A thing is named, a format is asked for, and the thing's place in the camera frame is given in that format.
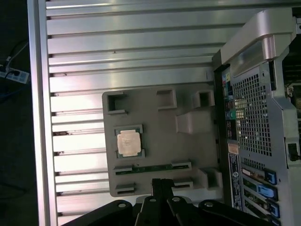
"perforated metal panel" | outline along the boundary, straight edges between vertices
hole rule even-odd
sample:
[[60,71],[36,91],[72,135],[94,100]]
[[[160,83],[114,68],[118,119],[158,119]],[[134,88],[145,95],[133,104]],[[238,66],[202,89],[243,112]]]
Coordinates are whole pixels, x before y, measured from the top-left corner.
[[248,159],[248,158],[241,158],[241,162],[247,166],[251,166],[253,168],[262,170],[265,168],[265,164]]
[[234,97],[239,147],[272,156],[266,90],[258,74],[234,84]]

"connector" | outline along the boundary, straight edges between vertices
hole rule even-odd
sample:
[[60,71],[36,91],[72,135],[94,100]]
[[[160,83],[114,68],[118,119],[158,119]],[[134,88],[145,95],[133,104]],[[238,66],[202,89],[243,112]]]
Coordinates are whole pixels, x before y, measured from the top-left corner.
[[268,185],[257,185],[257,192],[261,195],[263,195],[266,198],[270,198],[274,201],[278,201],[278,192],[277,189],[272,187],[272,186],[268,186]]
[[267,218],[268,218],[269,222],[272,223],[273,225],[281,226],[281,222],[279,220],[275,219],[273,216],[268,215]]
[[277,184],[276,172],[269,169],[264,169],[263,171],[264,171],[264,180],[266,182],[271,183],[272,185],[276,185]]
[[277,203],[272,202],[271,200],[266,200],[268,205],[268,211],[276,218],[280,218],[280,208]]

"screw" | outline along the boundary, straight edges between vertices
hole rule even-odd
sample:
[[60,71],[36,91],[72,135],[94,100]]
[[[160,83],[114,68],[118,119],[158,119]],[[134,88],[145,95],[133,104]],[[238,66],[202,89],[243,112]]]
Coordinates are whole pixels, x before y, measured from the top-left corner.
[[205,206],[207,206],[207,207],[213,207],[213,203],[211,203],[211,202],[206,202],[206,203],[205,203]]
[[180,198],[179,198],[179,197],[174,197],[174,198],[173,198],[173,201],[174,201],[174,202],[179,202],[179,201],[180,201]]

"metal sheet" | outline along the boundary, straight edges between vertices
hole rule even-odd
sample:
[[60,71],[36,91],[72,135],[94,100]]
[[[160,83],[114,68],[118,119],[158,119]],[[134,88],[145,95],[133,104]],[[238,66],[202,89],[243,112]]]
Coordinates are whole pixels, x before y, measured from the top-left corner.
[[56,221],[56,206],[53,204],[55,193],[50,184],[48,187],[48,166],[46,156],[46,142],[44,133],[44,107],[43,107],[43,86],[42,86],[42,68],[41,68],[41,46],[40,46],[40,23],[39,6],[36,1],[28,0],[28,23],[30,39],[30,64],[31,64],[31,84],[32,84],[32,113],[34,128],[34,151],[35,167],[37,181],[37,201],[39,209],[40,225],[50,225]]
[[89,52],[74,53],[72,55],[52,55],[49,58],[49,65],[75,65],[87,63],[103,63],[128,60],[142,59],[162,59],[172,57],[197,57],[197,56],[213,56],[222,45],[216,47],[186,47],[175,49],[160,49],[147,51],[117,51],[117,52]]
[[[189,191],[177,191],[174,192],[175,195],[185,196],[195,202],[199,203],[205,199],[220,199],[222,198],[221,189],[207,190],[205,188],[195,189]],[[83,213],[89,212],[100,206],[103,206],[113,200],[127,200],[132,205],[136,203],[136,198],[141,195],[133,195],[127,197],[112,197],[109,193],[99,193],[99,194],[83,194],[83,195],[70,195],[70,196],[58,196],[58,211],[59,212],[73,212],[73,213]]]
[[105,148],[104,133],[53,137],[54,152],[67,152],[75,150],[102,148]]
[[[297,0],[291,0],[290,3],[296,3]],[[97,0],[85,1],[79,3],[76,1],[53,1],[47,2],[47,16],[61,16],[61,15],[78,15],[78,14],[95,14],[95,13],[110,13],[110,12],[133,12],[133,11],[149,11],[149,10],[170,10],[170,9],[188,9],[188,8],[223,8],[223,7],[247,7],[258,5],[280,5],[283,4],[282,0],[252,0],[252,1],[240,1],[240,0],[227,0],[227,1],[161,1],[149,4],[146,2],[141,4],[129,4],[130,2],[123,2],[118,4],[117,2],[104,3]]]
[[211,67],[52,77],[50,78],[50,90],[51,92],[64,92],[206,81],[212,81]]
[[138,67],[160,67],[171,65],[210,65],[211,56],[175,57],[164,59],[128,60],[109,63],[51,66],[50,73],[96,71]]
[[82,181],[92,181],[92,180],[107,180],[109,175],[107,172],[104,173],[87,173],[87,174],[77,174],[77,175],[64,175],[56,176],[55,182],[57,184],[69,183],[69,182],[82,182]]
[[[55,198],[53,167],[60,174],[72,174],[56,176],[58,183],[68,183],[68,180],[79,183],[89,178],[93,180],[95,174],[91,172],[105,172],[107,165],[105,153],[91,153],[104,151],[103,134],[98,133],[97,139],[92,139],[91,134],[54,137],[52,146],[52,129],[84,129],[84,132],[99,129],[103,115],[98,91],[212,81],[211,68],[200,65],[192,67],[191,61],[166,65],[166,58],[211,56],[230,39],[238,25],[244,23],[249,15],[260,8],[288,6],[290,3],[297,5],[300,1],[54,0],[45,3],[44,0],[29,0],[40,224],[46,222],[45,225],[56,225],[55,200],[58,212],[65,215],[58,218],[59,224],[114,200],[106,193]],[[134,60],[143,60],[144,63],[137,67]],[[133,64],[129,67],[123,61]],[[54,73],[50,81],[49,70]],[[64,72],[66,76],[59,77],[63,75],[59,72]],[[49,104],[50,95],[59,96],[52,97]],[[53,154],[62,154],[57,152],[65,153],[53,158]],[[41,177],[50,183],[43,183]],[[189,190],[183,194],[195,202],[203,196],[221,197],[220,191]]]
[[102,93],[51,97],[51,112],[102,109]]
[[58,115],[52,116],[52,123],[64,122],[82,122],[82,121],[100,121],[103,120],[103,113],[90,113],[90,114],[72,114],[72,115]]
[[86,122],[86,123],[73,123],[73,124],[59,124],[53,125],[53,132],[62,131],[77,131],[77,130],[103,130],[103,122]]
[[56,192],[70,192],[70,191],[88,191],[97,190],[108,192],[109,181],[89,181],[89,182],[76,182],[56,185]]
[[48,35],[151,28],[242,25],[262,9],[171,12],[48,20]]
[[49,54],[226,43],[238,28],[82,35],[48,40]]
[[106,171],[108,168],[106,153],[62,155],[55,156],[54,159],[55,172],[77,170]]

